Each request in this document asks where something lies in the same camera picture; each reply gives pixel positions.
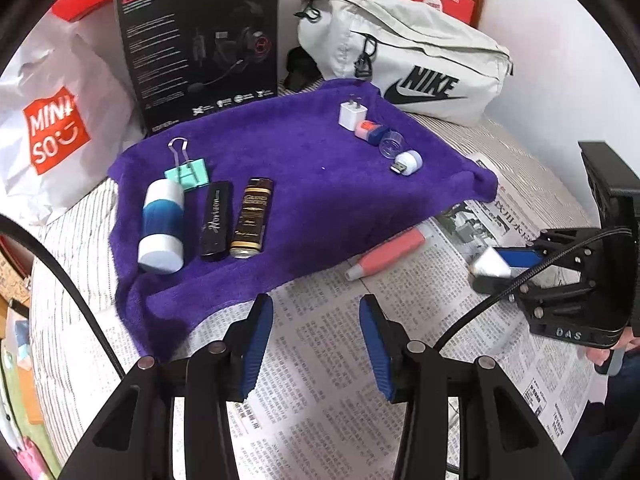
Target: silver metal object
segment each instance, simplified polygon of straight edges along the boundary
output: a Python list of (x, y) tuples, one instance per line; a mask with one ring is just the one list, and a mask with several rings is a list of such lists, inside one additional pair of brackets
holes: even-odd
[(138, 368), (141, 370), (149, 370), (156, 364), (156, 360), (153, 359), (150, 355), (146, 355), (138, 359)]
[(485, 370), (493, 370), (495, 368), (494, 359), (489, 357), (488, 355), (483, 355), (480, 358), (478, 358), (478, 364), (480, 365), (481, 368), (484, 368)]
[(169, 147), (169, 149), (171, 150), (171, 152), (174, 154), (174, 163), (175, 163), (175, 171), (177, 171), (178, 173), (178, 180), (180, 180), (180, 157), (178, 156), (178, 152), (175, 151), (174, 148), (174, 142), (176, 140), (181, 140), (182, 141), (182, 156), (184, 157), (184, 163), (189, 167), (189, 169), (191, 170), (191, 174), (193, 176), (196, 175), (196, 170), (193, 169), (193, 164), (192, 164), (192, 160), (189, 158), (189, 155), (187, 155), (187, 143), (189, 142), (187, 139), (185, 139), (184, 137), (174, 137), (173, 139), (171, 139), (169, 141), (169, 144), (167, 145)]
[(222, 354), (226, 350), (225, 342), (214, 341), (213, 343), (209, 343), (207, 350), (209, 350), (209, 353), (211, 354)]
[(425, 345), (422, 341), (409, 341), (406, 344), (406, 349), (412, 354), (421, 354), (427, 349), (427, 345)]

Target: black horizon box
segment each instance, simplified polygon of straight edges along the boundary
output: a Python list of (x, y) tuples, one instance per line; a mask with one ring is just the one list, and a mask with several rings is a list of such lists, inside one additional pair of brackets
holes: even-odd
[(277, 95), (278, 0), (115, 0), (147, 135)]

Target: purple towel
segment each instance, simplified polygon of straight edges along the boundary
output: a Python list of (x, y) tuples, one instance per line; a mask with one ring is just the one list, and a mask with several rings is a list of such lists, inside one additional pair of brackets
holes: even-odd
[[(362, 97), (367, 119), (401, 132), (424, 159), (412, 176), (389, 170), (376, 147), (338, 125), (340, 103)], [(234, 186), (234, 218), (247, 181), (274, 180), (264, 251), (247, 260), (200, 260), (207, 189), (188, 191), (184, 267), (168, 276), (138, 268), (146, 188), (174, 159), (167, 143), (189, 139), (210, 180)], [(111, 166), (118, 212), (111, 249), (118, 273), (116, 306), (142, 354), (167, 361), (199, 323), (259, 292), (337, 265), (463, 200), (494, 199), (495, 175), (446, 145), (369, 83), (333, 80), (315, 92), (255, 102), (177, 124), (129, 148)]]

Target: binder clip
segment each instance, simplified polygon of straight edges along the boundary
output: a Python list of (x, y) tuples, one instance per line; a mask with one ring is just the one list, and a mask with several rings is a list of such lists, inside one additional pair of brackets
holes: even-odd
[[(180, 164), (178, 152), (174, 148), (176, 140), (182, 141), (182, 156), (184, 157), (182, 165)], [(187, 143), (188, 141), (184, 137), (175, 137), (175, 139), (169, 141), (168, 147), (174, 154), (175, 168), (164, 172), (165, 177), (180, 184), (185, 191), (206, 186), (209, 183), (209, 174), (204, 165), (204, 159), (191, 160), (187, 155)]]

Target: black cable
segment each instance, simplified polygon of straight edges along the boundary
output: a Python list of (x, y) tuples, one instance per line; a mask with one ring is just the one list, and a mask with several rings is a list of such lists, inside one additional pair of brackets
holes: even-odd
[(65, 269), (60, 266), (58, 261), (49, 251), (47, 251), (43, 244), (37, 241), (36, 238), (30, 235), (29, 232), (20, 227), (16, 222), (2, 214), (0, 214), (0, 234), (7, 235), (9, 238), (18, 242), (22, 247), (33, 253), (33, 255), (45, 264), (47, 269), (53, 273), (71, 296), (71, 299), (74, 300), (78, 306), (78, 310), (80, 310), (84, 319), (89, 324), (89, 328), (94, 333), (95, 338), (98, 340), (98, 343), (100, 343), (104, 353), (107, 354), (107, 357), (115, 368), (118, 377), (121, 379), (124, 378), (124, 369), (122, 368), (120, 361), (118, 361), (116, 353), (113, 351), (113, 348), (111, 348), (109, 341), (104, 336), (104, 332), (102, 332), (100, 325), (95, 320), (94, 313), (89, 309), (89, 306), (84, 301), (82, 294), (80, 294), (80, 291), (76, 288), (74, 282), (65, 272)]
[(449, 462), (447, 462), (447, 471), (454, 475), (460, 474), (460, 468), (457, 465), (450, 464)]
[(213, 83), (217, 83), (218, 81), (224, 79), (226, 76), (231, 74), (233, 72), (234, 68), (236, 66), (238, 66), (239, 64), (241, 64), (241, 63), (244, 63), (244, 59), (238, 59), (238, 61), (233, 63), (233, 65), (229, 69), (227, 69), (226, 72), (223, 73), (223, 75), (218, 76), (217, 78), (212, 79), (211, 81), (207, 81), (206, 83), (191, 83), (189, 86), (187, 86), (187, 92), (190, 92), (190, 93), (199, 92), (205, 86), (213, 85)]
[(598, 234), (592, 236), (591, 238), (587, 238), (580, 242), (575, 242), (569, 245), (567, 248), (558, 251), (557, 253), (552, 254), (547, 259), (543, 260), (536, 266), (531, 267), (530, 269), (525, 270), (521, 275), (517, 276), (513, 280), (511, 280), (509, 286), (505, 288), (502, 292), (497, 292), (496, 294), (492, 294), (488, 298), (485, 298), (480, 303), (478, 303), (475, 307), (473, 307), (469, 312), (467, 312), (464, 316), (462, 316), (459, 320), (457, 320), (453, 325), (447, 328), (446, 332), (440, 336), (436, 344), (433, 346), (433, 349), (436, 352), (440, 352), (444, 345), (446, 345), (453, 336), (455, 336), (462, 328), (464, 328), (468, 323), (473, 321), (476, 317), (480, 316), (485, 310), (487, 310), (490, 306), (497, 303), (498, 301), (506, 298), (509, 294), (511, 294), (514, 290), (519, 288), (525, 282), (528, 282), (535, 275), (539, 274), (547, 267), (552, 266), (556, 261), (560, 258), (564, 258), (571, 252), (584, 247), (589, 244), (593, 244), (598, 240), (602, 240), (603, 238), (613, 236), (613, 235), (625, 235), (633, 237), (631, 229), (627, 227), (614, 227), (611, 229), (606, 229), (600, 231)]

